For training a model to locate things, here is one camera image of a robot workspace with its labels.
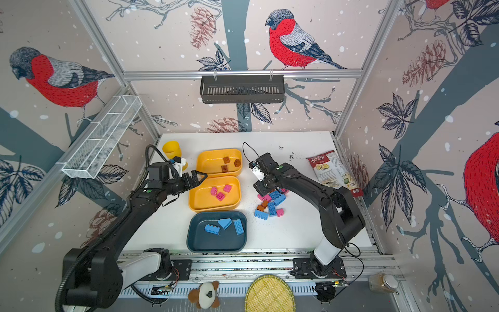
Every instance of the black cable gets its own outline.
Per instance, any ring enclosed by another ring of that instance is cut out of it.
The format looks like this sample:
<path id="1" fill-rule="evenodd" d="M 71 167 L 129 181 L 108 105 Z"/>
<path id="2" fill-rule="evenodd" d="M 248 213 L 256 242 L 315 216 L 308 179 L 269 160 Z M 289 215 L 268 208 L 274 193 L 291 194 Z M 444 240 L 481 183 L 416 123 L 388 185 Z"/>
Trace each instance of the black cable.
<path id="1" fill-rule="evenodd" d="M 252 148 L 249 144 L 247 144 L 246 142 L 243 142 L 243 155 L 246 157 L 246 160 L 248 160 L 248 162 L 250 163 L 251 161 L 248 159 L 248 157 L 246 156 L 246 153 L 245 153 L 245 144 L 253 150 L 253 152 L 258 156 L 260 157 L 260 155 L 258 155 L 258 153 L 254 150 L 254 148 Z"/>
<path id="2" fill-rule="evenodd" d="M 356 280 L 357 280 L 357 279 L 358 279 L 358 278 L 362 275 L 362 273 L 364 272 L 364 268 L 365 268 L 365 266 L 364 266 L 364 262 L 363 262 L 363 261 L 362 261 L 362 259 L 360 259 L 359 257 L 353 256 L 353 255 L 352 255 L 352 256 L 351 256 L 351 255 L 346 255 L 346 256 L 341 256 L 340 258 L 344 258 L 344 257 L 352 257 L 352 258 L 355 258 L 355 259 L 357 259 L 358 261 L 360 261 L 360 262 L 362 263 L 362 270 L 360 271 L 360 274 L 359 274 L 359 275 L 357 275 L 357 277 L 356 277 L 356 278 L 354 278 L 354 280 L 353 280 L 353 281 L 351 281 L 351 282 L 348 284 L 348 286 L 351 286 L 351 285 L 353 284 L 353 282 L 355 282 L 355 281 L 356 281 Z M 335 298 L 336 298 L 336 297 L 338 297 L 338 295 L 339 295 L 339 294 L 341 294 L 341 293 L 342 293 L 342 291 L 344 291 L 345 289 L 347 289 L 347 287 L 344 287 L 342 290 L 340 290 L 340 291 L 339 291 L 339 292 L 338 292 L 338 293 L 337 293 L 334 297 L 335 297 Z"/>
<path id="3" fill-rule="evenodd" d="M 148 296 L 146 296 L 145 294 L 141 293 L 140 290 L 135 287 L 134 284 L 130 285 L 130 288 L 136 293 L 139 295 L 140 298 L 144 299 L 145 301 L 149 302 L 150 304 L 153 304 L 154 305 L 161 305 L 162 303 L 164 303 L 166 300 L 168 300 L 168 298 L 165 298 L 165 299 L 160 299 L 160 298 L 149 298 Z"/>

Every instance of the blue tray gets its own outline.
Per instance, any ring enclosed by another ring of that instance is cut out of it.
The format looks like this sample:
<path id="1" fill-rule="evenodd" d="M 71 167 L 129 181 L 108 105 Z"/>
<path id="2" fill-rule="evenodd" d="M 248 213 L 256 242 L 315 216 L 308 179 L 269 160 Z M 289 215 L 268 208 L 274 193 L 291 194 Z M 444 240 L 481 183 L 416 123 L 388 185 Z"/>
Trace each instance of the blue tray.
<path id="1" fill-rule="evenodd" d="M 233 222 L 224 230 L 218 220 L 231 218 Z M 241 219 L 244 233 L 236 234 L 234 220 Z M 205 225 L 211 224 L 220 227 L 218 235 L 205 231 Z M 239 211 L 206 211 L 196 214 L 189 225 L 187 233 L 187 248 L 194 253 L 233 253 L 238 252 L 246 245 L 247 221 Z"/>

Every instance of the bullfinch illustration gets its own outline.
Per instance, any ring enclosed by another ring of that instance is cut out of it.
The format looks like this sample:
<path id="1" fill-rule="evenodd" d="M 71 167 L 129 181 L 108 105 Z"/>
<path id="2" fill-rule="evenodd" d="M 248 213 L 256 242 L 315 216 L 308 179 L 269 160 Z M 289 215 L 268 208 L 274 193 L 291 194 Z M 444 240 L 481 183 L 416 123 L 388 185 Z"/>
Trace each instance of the bullfinch illustration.
<path id="1" fill-rule="evenodd" d="M 326 63 L 345 69 L 333 62 L 315 39 L 301 29 L 290 10 L 280 8 L 273 11 L 265 25 L 270 27 L 270 50 L 284 64 L 282 69 L 288 66 L 305 69 L 305 66 L 312 63 Z"/>
<path id="2" fill-rule="evenodd" d="M 485 144 L 471 154 L 466 162 L 463 177 L 465 200 L 450 197 L 444 185 L 437 185 L 444 189 L 447 196 L 448 201 L 444 209 L 449 206 L 449 201 L 468 207 L 490 234 L 489 241 L 481 247 L 477 247 L 467 237 L 461 238 L 477 251 L 478 258 L 473 260 L 482 262 L 484 249 L 499 244 L 499 132 L 493 134 Z"/>
<path id="3" fill-rule="evenodd" d="M 79 119 L 77 124 L 82 120 L 90 121 L 85 117 L 85 105 L 94 97 L 99 98 L 97 89 L 103 81 L 114 77 L 113 74 L 102 70 L 43 55 L 27 46 L 10 55 L 10 66 L 17 79 L 25 77 L 29 84 L 52 103 L 65 107 L 81 107 L 83 118 Z"/>

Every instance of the woven bamboo plate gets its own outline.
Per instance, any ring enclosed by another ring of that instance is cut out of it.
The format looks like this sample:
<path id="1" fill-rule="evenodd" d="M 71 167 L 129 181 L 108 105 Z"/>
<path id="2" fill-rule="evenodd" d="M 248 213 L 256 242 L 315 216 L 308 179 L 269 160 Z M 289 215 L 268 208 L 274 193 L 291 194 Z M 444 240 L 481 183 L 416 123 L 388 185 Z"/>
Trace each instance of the woven bamboo plate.
<path id="1" fill-rule="evenodd" d="M 293 292 L 275 275 L 260 276 L 246 294 L 245 312 L 296 312 Z"/>

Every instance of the blue lego brick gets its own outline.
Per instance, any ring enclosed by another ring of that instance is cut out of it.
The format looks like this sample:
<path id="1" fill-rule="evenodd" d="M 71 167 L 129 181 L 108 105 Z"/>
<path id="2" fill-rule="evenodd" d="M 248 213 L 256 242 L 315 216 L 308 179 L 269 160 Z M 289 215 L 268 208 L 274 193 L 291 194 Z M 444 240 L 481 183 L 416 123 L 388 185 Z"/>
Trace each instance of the blue lego brick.
<path id="1" fill-rule="evenodd" d="M 243 224 L 241 223 L 241 219 L 234 220 L 234 227 L 236 228 L 237 235 L 241 235 L 245 232 L 245 230 L 243 229 Z"/>
<path id="2" fill-rule="evenodd" d="M 226 230 L 229 227 L 229 225 L 231 225 L 231 223 L 232 223 L 232 220 L 230 218 L 219 220 L 219 224 L 221 227 L 224 228 L 224 230 Z"/>
<path id="3" fill-rule="evenodd" d="M 220 228 L 219 227 L 216 227 L 214 225 L 210 225 L 210 224 L 206 224 L 205 225 L 205 231 L 208 232 L 208 233 L 213 233 L 213 234 L 217 234 L 220 232 Z"/>
<path id="4" fill-rule="evenodd" d="M 258 217 L 258 218 L 260 218 L 260 219 L 267 220 L 267 218 L 268 218 L 268 213 L 266 213 L 266 212 L 263 212 L 263 211 L 260 211 L 260 210 L 256 209 L 256 210 L 254 211 L 254 216 L 255 216 L 255 217 Z"/>
<path id="5" fill-rule="evenodd" d="M 279 206 L 280 203 L 282 203 L 286 199 L 286 195 L 280 194 L 276 199 L 274 199 L 274 204 L 276 206 Z"/>
<path id="6" fill-rule="evenodd" d="M 280 193 L 278 191 L 275 191 L 275 192 L 269 193 L 268 195 L 272 198 L 272 200 L 274 200 L 277 197 L 279 197 Z"/>
<path id="7" fill-rule="evenodd" d="M 268 205 L 268 215 L 271 216 L 271 217 L 276 217 L 277 216 L 277 212 L 275 211 L 275 204 L 274 202 L 270 202 Z"/>

